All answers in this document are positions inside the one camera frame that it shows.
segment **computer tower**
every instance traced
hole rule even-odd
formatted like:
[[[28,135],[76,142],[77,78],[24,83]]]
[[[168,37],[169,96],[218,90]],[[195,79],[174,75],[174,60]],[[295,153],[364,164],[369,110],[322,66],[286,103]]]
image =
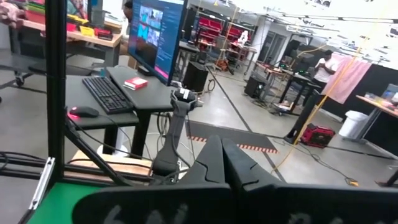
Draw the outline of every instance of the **computer tower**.
[[[201,93],[205,88],[208,70],[198,62],[189,62],[182,81],[185,88]]]
[[[260,81],[257,77],[251,76],[244,89],[244,93],[249,95],[251,98],[259,98],[264,85],[265,83]]]

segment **trash can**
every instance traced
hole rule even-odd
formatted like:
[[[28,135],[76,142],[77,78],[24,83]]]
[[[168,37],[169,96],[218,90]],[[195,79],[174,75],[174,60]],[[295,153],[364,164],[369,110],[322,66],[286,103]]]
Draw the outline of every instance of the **trash can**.
[[[364,127],[368,115],[357,111],[349,111],[346,113],[346,116],[347,119],[338,134],[346,138],[356,138],[360,130]]]

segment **monitor stand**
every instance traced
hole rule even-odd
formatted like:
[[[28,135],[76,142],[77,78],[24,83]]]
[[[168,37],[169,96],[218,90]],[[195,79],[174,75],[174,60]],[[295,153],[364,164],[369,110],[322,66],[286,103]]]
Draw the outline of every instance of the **monitor stand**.
[[[141,74],[143,74],[143,75],[145,75],[145,76],[147,76],[147,77],[151,77],[151,76],[154,76],[154,74],[152,74],[151,72],[149,72],[149,70],[148,69],[146,69],[144,66],[142,66],[142,65],[140,65],[140,66],[138,66],[138,72],[139,73],[141,73]]]

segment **keyboard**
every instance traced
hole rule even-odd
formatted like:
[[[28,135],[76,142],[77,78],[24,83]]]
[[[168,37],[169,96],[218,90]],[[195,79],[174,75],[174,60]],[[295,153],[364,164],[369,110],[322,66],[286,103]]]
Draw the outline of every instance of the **keyboard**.
[[[105,110],[106,114],[131,113],[132,103],[124,96],[115,84],[106,77],[88,77],[83,84],[94,99]]]

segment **ceiling light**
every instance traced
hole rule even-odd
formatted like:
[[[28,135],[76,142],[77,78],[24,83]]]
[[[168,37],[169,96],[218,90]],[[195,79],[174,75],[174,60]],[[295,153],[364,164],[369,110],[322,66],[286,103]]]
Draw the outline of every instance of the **ceiling light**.
[[[394,23],[392,19],[343,18],[345,21]]]
[[[332,16],[309,16],[311,19],[328,19],[328,20],[338,20],[338,17]]]

